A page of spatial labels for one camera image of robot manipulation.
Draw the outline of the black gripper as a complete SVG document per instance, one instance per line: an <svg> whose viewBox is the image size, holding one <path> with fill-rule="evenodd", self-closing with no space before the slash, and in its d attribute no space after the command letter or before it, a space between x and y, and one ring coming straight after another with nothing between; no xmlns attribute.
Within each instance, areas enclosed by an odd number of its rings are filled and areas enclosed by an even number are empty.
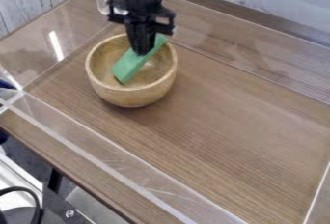
<svg viewBox="0 0 330 224"><path fill-rule="evenodd" d="M108 0L108 19L125 24L130 49L145 55L155 47L156 33L171 35L175 12L163 0Z"/></svg>

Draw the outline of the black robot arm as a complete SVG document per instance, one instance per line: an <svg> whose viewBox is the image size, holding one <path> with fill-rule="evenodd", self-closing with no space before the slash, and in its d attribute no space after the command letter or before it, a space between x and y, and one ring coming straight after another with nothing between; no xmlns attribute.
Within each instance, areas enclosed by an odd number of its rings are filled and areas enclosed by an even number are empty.
<svg viewBox="0 0 330 224"><path fill-rule="evenodd" d="M108 0L106 5L108 20L125 25L130 49L145 55L156 45L156 34L172 34L175 12L163 0Z"/></svg>

